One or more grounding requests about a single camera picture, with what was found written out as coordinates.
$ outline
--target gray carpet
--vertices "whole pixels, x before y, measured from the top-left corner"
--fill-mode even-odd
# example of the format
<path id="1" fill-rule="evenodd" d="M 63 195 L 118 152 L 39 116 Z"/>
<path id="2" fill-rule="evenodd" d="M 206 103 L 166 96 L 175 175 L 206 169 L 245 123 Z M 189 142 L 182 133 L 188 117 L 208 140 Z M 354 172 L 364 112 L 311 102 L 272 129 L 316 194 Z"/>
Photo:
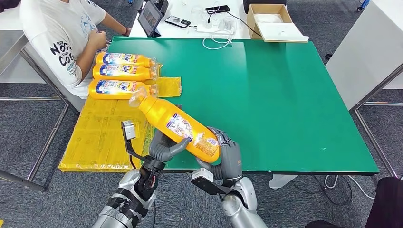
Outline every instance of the gray carpet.
<path id="1" fill-rule="evenodd" d="M 134 8 L 125 0 L 95 0 L 118 21 L 130 27 Z M 310 36 L 320 54 L 332 53 L 359 16 L 358 1 L 351 0 L 290 0 L 288 10 L 303 34 Z M 100 27 L 108 33 L 110 30 Z M 0 96 L 51 95 L 47 85 L 0 84 Z M 403 101 L 401 91 L 388 90 L 375 100 Z M 26 176 L 60 114 L 63 103 L 0 102 L 0 167 Z M 390 158 L 398 175 L 403 174 L 403 154 L 400 140 L 403 115 L 398 107 L 362 107 L 361 112 Z M 68 143 L 77 116 L 69 112 L 40 167 L 35 181 L 48 185 L 46 192 L 34 192 L 0 180 L 0 219 L 5 228 L 69 228 L 90 227 L 108 197 L 115 190 L 122 173 L 62 173 L 56 169 Z M 387 176 L 379 157 L 362 127 L 357 125 L 381 174 L 356 177 L 370 195 L 377 181 Z M 269 189 L 267 174 L 247 175 L 255 186 L 259 201 L 258 213 L 269 227 L 304 227 L 313 220 L 323 219 L 349 228 L 364 227 L 372 201 L 349 180 L 353 189 L 352 203 L 336 206 L 323 194 L 308 194 L 288 184 L 279 190 Z M 295 184 L 306 190 L 317 190 L 311 176 L 299 176 Z M 156 226 L 164 227 L 223 227 L 229 228 L 218 197 L 211 197 L 191 185 L 189 174 L 163 174 L 158 189 Z M 329 193 L 336 202 L 348 195 L 348 186 L 339 180 Z M 151 227 L 152 211 L 139 227 Z"/>

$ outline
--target hand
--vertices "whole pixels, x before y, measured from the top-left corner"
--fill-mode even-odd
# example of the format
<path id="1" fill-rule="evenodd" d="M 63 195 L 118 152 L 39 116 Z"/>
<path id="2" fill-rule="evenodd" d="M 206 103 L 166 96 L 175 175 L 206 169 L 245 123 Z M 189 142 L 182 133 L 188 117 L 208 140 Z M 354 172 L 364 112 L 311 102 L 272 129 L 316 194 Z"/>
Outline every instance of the hand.
<path id="1" fill-rule="evenodd" d="M 89 34 L 88 44 L 96 50 L 106 47 L 106 33 L 103 31 L 92 30 Z"/>
<path id="2" fill-rule="evenodd" d="M 189 138 L 184 138 L 176 144 L 160 130 L 155 130 L 154 138 L 150 144 L 149 154 L 162 162 L 168 162 L 175 155 L 184 151 L 190 141 Z"/>
<path id="3" fill-rule="evenodd" d="M 212 172 L 216 180 L 236 179 L 242 177 L 242 160 L 240 156 L 239 145 L 234 142 L 228 135 L 213 127 L 208 127 L 215 134 L 220 145 L 221 163 L 218 165 L 208 164 L 199 158 L 197 163 Z"/>

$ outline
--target plastic wrap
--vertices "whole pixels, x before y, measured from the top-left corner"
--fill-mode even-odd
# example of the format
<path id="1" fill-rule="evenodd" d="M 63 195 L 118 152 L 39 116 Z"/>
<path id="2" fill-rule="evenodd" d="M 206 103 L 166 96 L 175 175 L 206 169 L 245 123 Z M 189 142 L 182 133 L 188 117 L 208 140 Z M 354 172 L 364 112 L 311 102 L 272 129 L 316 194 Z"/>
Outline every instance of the plastic wrap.
<path id="1" fill-rule="evenodd" d="M 81 111 L 65 154 L 62 171 L 126 172 L 132 169 L 126 152 L 120 122 L 133 120 L 136 138 L 132 140 L 137 153 L 146 155 L 154 128 L 138 109 L 127 100 L 94 100 L 89 97 Z M 133 158 L 136 167 L 140 161 Z"/>
<path id="2" fill-rule="evenodd" d="M 159 77 L 156 84 L 158 97 L 180 96 L 182 93 L 181 77 Z"/>

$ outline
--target orange bottle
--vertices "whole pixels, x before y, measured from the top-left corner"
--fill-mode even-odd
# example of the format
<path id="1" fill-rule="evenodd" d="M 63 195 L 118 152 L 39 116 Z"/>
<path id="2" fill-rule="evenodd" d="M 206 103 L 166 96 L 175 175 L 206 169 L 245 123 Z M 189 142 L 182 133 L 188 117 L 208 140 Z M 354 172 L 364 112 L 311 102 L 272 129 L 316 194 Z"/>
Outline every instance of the orange bottle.
<path id="1" fill-rule="evenodd" d="M 171 102 L 150 96 L 141 87 L 134 92 L 129 102 L 144 113 L 149 123 L 175 142 L 191 138 L 186 149 L 194 156 L 209 163 L 218 159 L 220 147 L 215 135 Z"/>
<path id="2" fill-rule="evenodd" d="M 89 95 L 96 100 L 129 100 L 136 89 L 144 87 L 147 94 L 156 96 L 157 85 L 146 85 L 142 82 L 93 80 L 89 84 Z"/>
<path id="3" fill-rule="evenodd" d="M 131 64 L 146 68 L 158 67 L 156 58 L 147 58 L 142 55 L 100 52 L 96 56 L 97 64 Z"/>
<path id="4" fill-rule="evenodd" d="M 96 64 L 92 70 L 95 79 L 112 79 L 143 82 L 148 79 L 156 80 L 159 68 L 152 69 L 138 65 Z"/>

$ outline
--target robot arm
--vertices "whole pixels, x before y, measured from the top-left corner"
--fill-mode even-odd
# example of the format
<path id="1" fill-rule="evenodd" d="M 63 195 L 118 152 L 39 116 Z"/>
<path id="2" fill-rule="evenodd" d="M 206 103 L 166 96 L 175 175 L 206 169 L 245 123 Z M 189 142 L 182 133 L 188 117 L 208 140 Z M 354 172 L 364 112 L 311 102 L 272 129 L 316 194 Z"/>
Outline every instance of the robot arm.
<path id="1" fill-rule="evenodd" d="M 140 169 L 134 169 L 124 175 L 117 191 L 102 209 L 98 220 L 92 228 L 135 228 L 146 216 L 154 203 L 158 177 L 165 163 L 183 151 L 189 139 L 176 144 L 160 131 L 156 131 L 150 145 L 150 155 L 142 157 L 135 153 L 131 139 L 135 138 L 134 125 L 131 121 L 122 122 L 123 136 L 127 152 L 142 160 Z M 266 228 L 256 212 L 257 200 L 252 182 L 242 176 L 240 149 L 228 135 L 215 128 L 210 130 L 216 134 L 220 144 L 221 164 L 212 166 L 201 160 L 202 168 L 192 174 L 192 183 L 205 192 L 225 194 L 222 201 L 224 213 L 235 228 Z M 224 182 L 221 186 L 213 179 Z"/>
<path id="2" fill-rule="evenodd" d="M 218 129 L 209 129 L 216 135 L 220 145 L 221 164 L 213 166 L 199 159 L 202 168 L 192 174 L 192 183 L 210 195 L 225 194 L 222 200 L 224 214 L 234 228 L 267 228 L 257 214 L 258 201 L 249 178 L 242 176 L 242 161 L 238 144 Z M 224 180 L 222 186 L 213 182 Z"/>
<path id="3" fill-rule="evenodd" d="M 127 152 L 142 160 L 140 169 L 127 172 L 119 182 L 119 187 L 99 214 L 92 228 L 135 228 L 147 215 L 155 200 L 158 177 L 165 163 L 179 152 L 185 150 L 189 139 L 174 143 L 160 131 L 150 145 L 150 156 L 135 153 L 131 140 L 135 138 L 132 121 L 122 122 L 123 137 Z"/>

